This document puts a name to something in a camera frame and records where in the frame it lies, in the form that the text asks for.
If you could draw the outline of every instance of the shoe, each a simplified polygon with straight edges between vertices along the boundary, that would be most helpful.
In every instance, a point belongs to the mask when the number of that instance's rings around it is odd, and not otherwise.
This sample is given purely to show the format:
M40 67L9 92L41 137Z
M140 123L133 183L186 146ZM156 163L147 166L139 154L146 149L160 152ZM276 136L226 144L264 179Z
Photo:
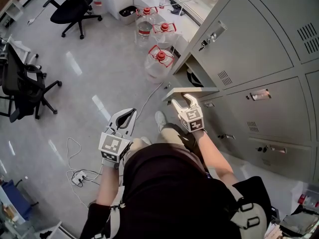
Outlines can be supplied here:
M151 145L151 144L152 144L151 141L150 141L147 137L145 137L145 136L142 136L142 137L141 137L141 140L142 140L143 142L145 142L147 145Z
M158 124L158 129L160 133L162 128L167 124L164 113L162 113L161 111L157 111L155 113L155 121Z

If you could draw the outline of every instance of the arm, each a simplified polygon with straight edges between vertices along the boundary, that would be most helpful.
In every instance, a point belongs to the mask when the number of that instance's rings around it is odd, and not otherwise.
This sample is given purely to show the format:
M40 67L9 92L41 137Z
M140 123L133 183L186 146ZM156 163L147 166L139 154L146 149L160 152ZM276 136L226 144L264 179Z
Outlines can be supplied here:
M99 205L111 206L119 189L119 170L103 166L101 185L99 188L96 203Z
M204 130L193 132L207 168L214 168L219 179L228 185L238 182L230 164L216 148Z

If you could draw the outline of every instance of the black office chair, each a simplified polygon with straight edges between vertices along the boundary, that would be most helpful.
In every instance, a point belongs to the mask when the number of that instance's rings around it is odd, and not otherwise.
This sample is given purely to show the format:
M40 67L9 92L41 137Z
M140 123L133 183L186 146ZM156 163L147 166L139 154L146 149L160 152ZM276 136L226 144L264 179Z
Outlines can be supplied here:
M6 95L14 97L15 111L10 115L10 122L32 115L34 108L35 118L38 120L41 103L48 106L54 114L58 113L44 98L44 94L55 85L61 87L62 82L55 81L46 88L44 84L46 73L42 73L34 65L24 65L9 43L6 44L0 60L4 61L2 90ZM29 78L27 73L36 74L37 80Z
M69 30L75 23L79 23L80 39L84 38L82 29L82 20L86 18L98 18L102 20L101 15L91 15L88 10L92 10L90 3L93 0L66 0L63 4L59 5L55 0L48 0L43 7L47 7L49 3L57 7L57 10L51 16L51 21L56 24L70 23L67 28L62 32L62 37L65 37L65 32Z

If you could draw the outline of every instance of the chair base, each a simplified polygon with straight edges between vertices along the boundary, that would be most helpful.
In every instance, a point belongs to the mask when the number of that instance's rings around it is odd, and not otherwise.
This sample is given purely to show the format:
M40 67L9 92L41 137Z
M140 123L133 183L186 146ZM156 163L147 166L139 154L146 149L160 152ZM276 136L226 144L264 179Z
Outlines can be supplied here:
M37 103L37 105L35 107L35 119L36 120L40 119L40 116L39 116L40 104L42 104L44 106L48 106L49 109L53 112L53 114L57 114L58 113L58 111L51 106L51 104L47 101L47 99L44 98L44 94L47 93L50 89L52 89L55 85L58 85L59 87L61 87L62 86L62 82L61 81L55 81L52 84L50 84L48 87L46 87L45 90L43 91L42 98L40 99L40 101Z
M0 99L6 99L6 100L9 100L8 112L7 112L7 113L2 113L2 112L0 112L0 116L10 117L10 116L11 116L11 107L12 107L12 102L14 101L14 99L12 98L12 96L8 96L8 97L0 97Z
M81 32L80 39L81 40L84 39L83 28L82 28L82 20L87 19L87 18L97 18L98 21L102 20L102 16L101 15L91 15L91 12L87 12L87 13L88 13L88 15L83 15L80 21L74 21L74 22L70 23L66 27L66 29L62 32L61 36L65 37L66 31L68 31L71 27L73 27L76 23L78 23L79 24L79 28L80 28L80 32Z

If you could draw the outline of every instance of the cable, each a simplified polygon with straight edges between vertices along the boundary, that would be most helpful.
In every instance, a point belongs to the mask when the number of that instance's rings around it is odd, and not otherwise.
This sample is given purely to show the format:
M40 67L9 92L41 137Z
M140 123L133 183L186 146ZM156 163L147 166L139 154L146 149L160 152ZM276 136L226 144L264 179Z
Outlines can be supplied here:
M73 141L74 141L77 145L79 145L79 147L80 147L79 151L77 151L75 154L71 155L70 157L69 157L69 139L73 140ZM101 175L101 171L102 171L103 165L101 165L101 168L100 168L99 172L95 172L95 171L91 171L91 170L86 170L86 169L74 169L74 168L72 168L71 165L70 165L70 159L71 159L72 157L74 157L75 155L79 154L79 153L81 152L81 150L82 150L82 146L81 146L76 140L74 140L74 139L71 138L71 137L68 137L68 138L67 138L67 140L66 140L66 158L67 158L67 160L68 160L68 166L69 166L70 170L68 170L68 171L66 172L66 177L68 178L68 182L70 183L72 192L77 196L77 198L80 200L80 202L88 209L87 205L82 202L82 200L81 200L81 198L79 197L79 195L75 193L75 191L74 191L74 189L73 189L73 185L76 185L76 184L72 182L72 179L73 179L74 176L75 176L76 174L78 174L79 172L85 171L85 172L88 172L88 173L96 174L96 176L95 176L94 178L90 178L90 177L87 176L87 178L90 179L90 180L87 180L87 181L96 183L96 182L94 182L94 180L95 180L99 175ZM81 182L81 186L79 186L79 185L77 185L77 186L78 186L79 188L82 188L82 187L83 187L83 182Z
M35 20L36 20L36 19L41 15L41 13L45 10L45 8L46 8L46 7L44 7L44 8L42 9L42 11L37 15L37 17L30 19L30 20L27 22L27 25L30 26L32 23L34 23Z
M146 102L144 103L144 105L142 106L142 109L139 113L139 115L136 117L136 120L139 118L139 116L141 115L143 109L144 109L144 106L146 105L146 103L149 101L149 99L151 98L151 96L155 93L156 90L159 89L159 87L163 84L163 82L161 84L159 84L159 86L149 95L148 99L146 100Z

